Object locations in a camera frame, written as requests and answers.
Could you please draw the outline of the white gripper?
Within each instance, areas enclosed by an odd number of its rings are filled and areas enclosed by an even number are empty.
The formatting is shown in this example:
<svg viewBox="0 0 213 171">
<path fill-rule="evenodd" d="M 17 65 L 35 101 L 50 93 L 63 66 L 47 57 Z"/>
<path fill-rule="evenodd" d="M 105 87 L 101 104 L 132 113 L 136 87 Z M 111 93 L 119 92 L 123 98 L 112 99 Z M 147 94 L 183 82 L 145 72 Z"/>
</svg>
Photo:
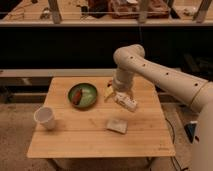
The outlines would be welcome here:
<svg viewBox="0 0 213 171">
<path fill-rule="evenodd" d="M 133 86 L 133 79 L 119 80 L 117 77 L 113 78 L 112 86 L 107 87 L 104 92 L 104 99 L 107 100 L 114 95 L 114 90 L 119 92 L 127 92 L 131 100 L 134 99 L 134 93 L 131 90 Z"/>
</svg>

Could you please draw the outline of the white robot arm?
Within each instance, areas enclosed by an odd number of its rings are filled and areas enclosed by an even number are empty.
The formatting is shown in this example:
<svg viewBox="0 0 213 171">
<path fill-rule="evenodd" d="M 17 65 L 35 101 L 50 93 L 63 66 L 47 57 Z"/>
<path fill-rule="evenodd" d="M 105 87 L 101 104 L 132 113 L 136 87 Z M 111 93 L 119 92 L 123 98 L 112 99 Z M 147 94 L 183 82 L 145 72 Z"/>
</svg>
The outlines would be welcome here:
<svg viewBox="0 0 213 171">
<path fill-rule="evenodd" d="M 213 82 L 146 60 L 139 44 L 118 48 L 113 59 L 115 91 L 128 92 L 137 73 L 199 114 L 190 171 L 213 171 Z"/>
</svg>

